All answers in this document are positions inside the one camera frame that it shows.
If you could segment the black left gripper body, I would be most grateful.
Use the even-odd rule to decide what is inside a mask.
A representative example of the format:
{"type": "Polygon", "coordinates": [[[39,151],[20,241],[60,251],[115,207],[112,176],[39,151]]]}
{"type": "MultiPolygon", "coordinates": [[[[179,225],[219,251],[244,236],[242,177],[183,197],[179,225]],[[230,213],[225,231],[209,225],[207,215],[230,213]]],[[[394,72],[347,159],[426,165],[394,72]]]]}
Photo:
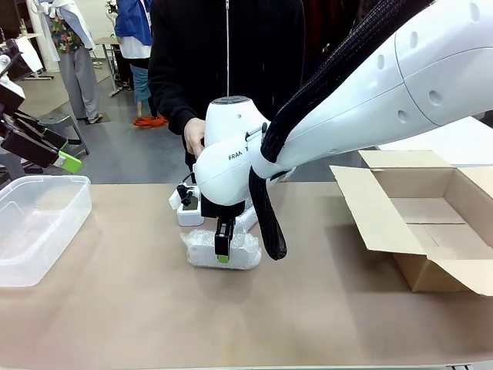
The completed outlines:
{"type": "Polygon", "coordinates": [[[18,139],[17,127],[13,117],[1,114],[1,145],[10,146],[18,139]]]}

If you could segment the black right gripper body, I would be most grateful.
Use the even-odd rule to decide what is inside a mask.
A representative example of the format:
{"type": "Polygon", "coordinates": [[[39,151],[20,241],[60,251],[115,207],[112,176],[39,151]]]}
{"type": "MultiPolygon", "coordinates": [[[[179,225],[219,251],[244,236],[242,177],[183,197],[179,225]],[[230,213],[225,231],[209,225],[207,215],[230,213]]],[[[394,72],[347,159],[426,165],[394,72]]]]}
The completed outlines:
{"type": "Polygon", "coordinates": [[[201,195],[201,214],[206,218],[219,218],[229,220],[241,215],[245,210],[245,201],[236,203],[231,206],[215,204],[208,200],[203,194],[201,195]]]}

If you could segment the person's right hand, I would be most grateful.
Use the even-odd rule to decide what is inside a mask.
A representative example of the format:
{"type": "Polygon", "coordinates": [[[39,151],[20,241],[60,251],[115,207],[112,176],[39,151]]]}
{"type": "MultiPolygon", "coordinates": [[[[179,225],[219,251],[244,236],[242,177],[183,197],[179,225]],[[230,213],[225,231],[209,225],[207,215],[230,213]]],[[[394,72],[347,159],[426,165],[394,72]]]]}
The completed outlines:
{"type": "Polygon", "coordinates": [[[202,140],[204,138],[206,122],[202,119],[190,119],[183,130],[183,138],[186,142],[186,150],[188,153],[198,158],[203,151],[202,140]]]}

